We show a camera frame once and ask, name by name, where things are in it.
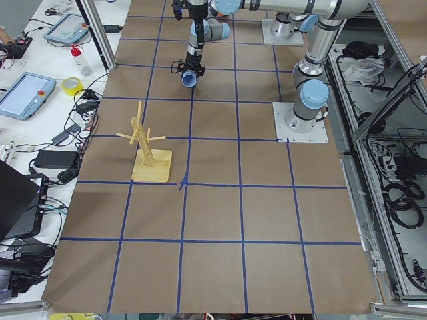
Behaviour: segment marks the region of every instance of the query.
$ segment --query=wooden stand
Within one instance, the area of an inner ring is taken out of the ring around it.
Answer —
[[[138,141],[141,148],[138,150],[133,166],[132,180],[138,182],[167,182],[172,162],[172,151],[151,149],[149,142],[153,140],[162,140],[166,137],[150,137],[150,128],[145,134],[141,124],[142,101],[138,105],[138,115],[133,117],[131,125],[133,135],[124,135],[116,133],[119,137],[130,139],[129,144]]]

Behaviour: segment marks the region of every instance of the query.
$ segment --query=blue joint cap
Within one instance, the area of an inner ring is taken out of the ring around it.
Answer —
[[[304,22],[301,24],[299,30],[301,32],[308,32],[313,29],[313,26],[318,22],[318,15],[309,15],[304,19]]]
[[[242,0],[215,0],[215,8],[223,15],[231,15],[239,9],[241,2]]]
[[[193,70],[187,70],[182,73],[182,84],[184,87],[192,88],[197,84],[197,74]]]
[[[230,36],[230,26],[227,23],[222,23],[222,37],[221,40],[228,39]]]
[[[203,27],[205,28],[205,30],[204,30],[205,34],[208,33],[209,32],[209,23],[206,20],[203,20]],[[194,23],[194,21],[191,24],[190,32],[192,35],[196,35],[195,34],[195,23]]]
[[[308,109],[317,110],[322,108],[328,100],[329,89],[320,80],[309,80],[303,84],[300,97]]]

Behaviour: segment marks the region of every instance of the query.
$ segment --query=wooden base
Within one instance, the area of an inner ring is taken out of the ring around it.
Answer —
[[[155,164],[150,167],[142,165],[144,162],[144,152],[138,150],[133,166],[132,180],[137,182],[167,182],[171,170],[172,151],[152,149]]]

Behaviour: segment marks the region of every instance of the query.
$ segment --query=person's arm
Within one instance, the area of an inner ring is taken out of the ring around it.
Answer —
[[[4,44],[8,44],[9,42],[15,43],[14,38],[10,38],[10,36],[8,36],[8,34],[1,29],[0,29],[0,40],[2,40]]]

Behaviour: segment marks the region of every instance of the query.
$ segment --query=white plastic bag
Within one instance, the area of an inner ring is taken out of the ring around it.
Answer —
[[[347,81],[360,82],[362,85],[373,85],[378,82],[378,75],[384,70],[384,61],[375,58],[356,60],[344,71]]]

